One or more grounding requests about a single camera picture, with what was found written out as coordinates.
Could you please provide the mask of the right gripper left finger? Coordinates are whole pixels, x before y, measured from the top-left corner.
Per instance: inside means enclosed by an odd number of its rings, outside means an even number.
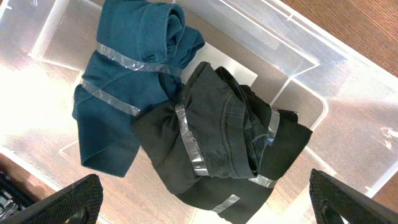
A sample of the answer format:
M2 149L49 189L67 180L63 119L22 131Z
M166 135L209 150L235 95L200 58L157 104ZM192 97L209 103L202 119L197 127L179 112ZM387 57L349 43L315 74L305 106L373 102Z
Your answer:
M103 188L96 174L41 200L1 174L1 223L95 224L102 202Z

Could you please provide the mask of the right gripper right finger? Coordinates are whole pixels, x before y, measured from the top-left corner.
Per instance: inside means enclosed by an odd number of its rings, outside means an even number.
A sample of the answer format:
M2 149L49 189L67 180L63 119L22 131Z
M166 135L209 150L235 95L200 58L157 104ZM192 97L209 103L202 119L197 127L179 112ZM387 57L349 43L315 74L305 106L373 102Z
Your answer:
M312 169L310 198L318 224L397 224L397 213L324 171Z

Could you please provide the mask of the black garment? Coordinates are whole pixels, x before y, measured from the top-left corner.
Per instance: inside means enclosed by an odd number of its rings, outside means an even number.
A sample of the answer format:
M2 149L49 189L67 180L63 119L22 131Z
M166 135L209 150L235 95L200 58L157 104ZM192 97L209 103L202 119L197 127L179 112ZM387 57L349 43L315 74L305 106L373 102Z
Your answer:
M132 130L171 194L231 223L263 206L312 135L296 112L271 107L208 62L177 102L144 113Z

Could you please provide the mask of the dark teal garment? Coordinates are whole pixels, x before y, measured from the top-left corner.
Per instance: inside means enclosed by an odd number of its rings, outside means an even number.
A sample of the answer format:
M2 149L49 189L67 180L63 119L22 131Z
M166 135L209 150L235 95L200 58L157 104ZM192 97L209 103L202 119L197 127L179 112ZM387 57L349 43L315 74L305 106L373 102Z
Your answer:
M80 160L124 177L140 146L132 124L178 97L182 70L205 41L179 5L148 1L106 1L96 41L74 92Z

